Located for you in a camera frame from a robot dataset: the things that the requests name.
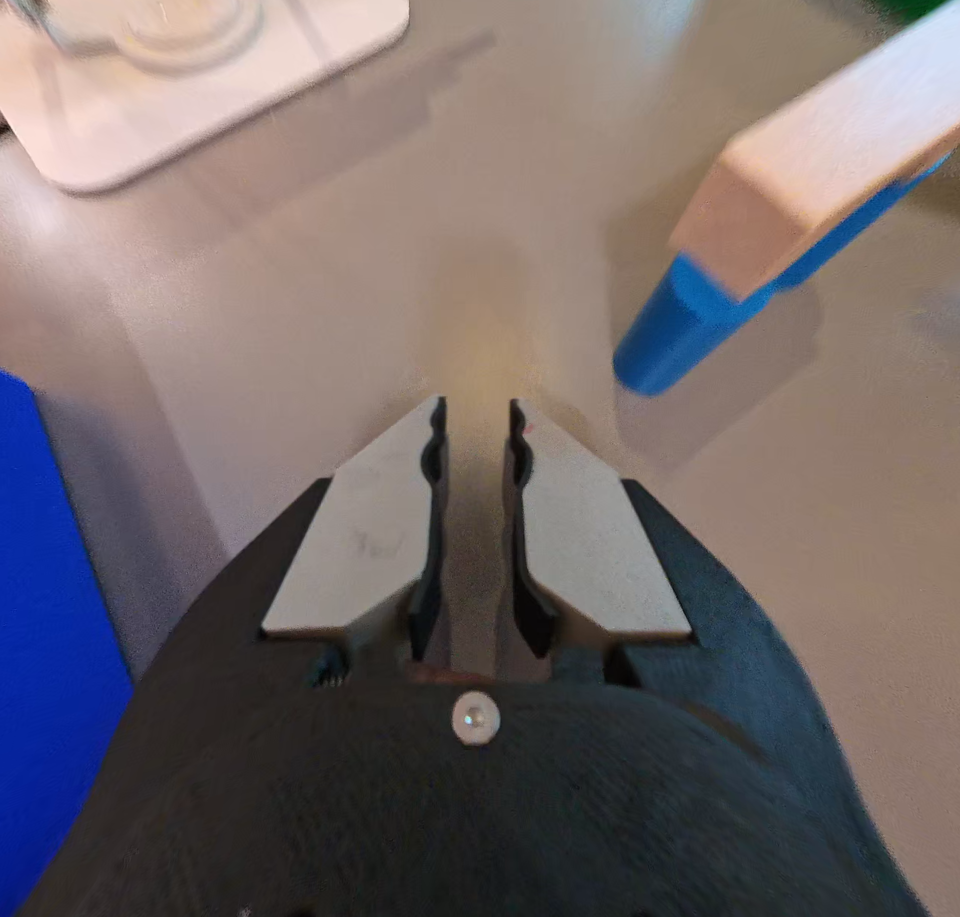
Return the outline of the natural wooden plank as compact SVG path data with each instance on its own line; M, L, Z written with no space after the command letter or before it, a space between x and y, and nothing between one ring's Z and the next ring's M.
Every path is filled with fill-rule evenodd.
M669 246L734 299L959 142L959 0L731 138Z

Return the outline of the blue plastic bin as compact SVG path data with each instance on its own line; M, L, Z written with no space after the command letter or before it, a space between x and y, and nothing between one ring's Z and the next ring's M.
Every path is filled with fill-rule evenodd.
M34 393L2 371L2 915L60 850L132 693Z

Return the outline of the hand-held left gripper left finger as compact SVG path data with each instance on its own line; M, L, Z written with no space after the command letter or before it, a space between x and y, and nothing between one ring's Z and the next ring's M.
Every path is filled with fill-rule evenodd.
M334 472L261 621L350 652L406 638L422 661L443 604L448 402L429 396Z

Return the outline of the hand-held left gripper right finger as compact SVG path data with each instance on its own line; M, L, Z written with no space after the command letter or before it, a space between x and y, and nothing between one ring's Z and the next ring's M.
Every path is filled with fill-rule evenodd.
M692 637L620 475L527 399L510 402L510 491L513 618L535 658Z

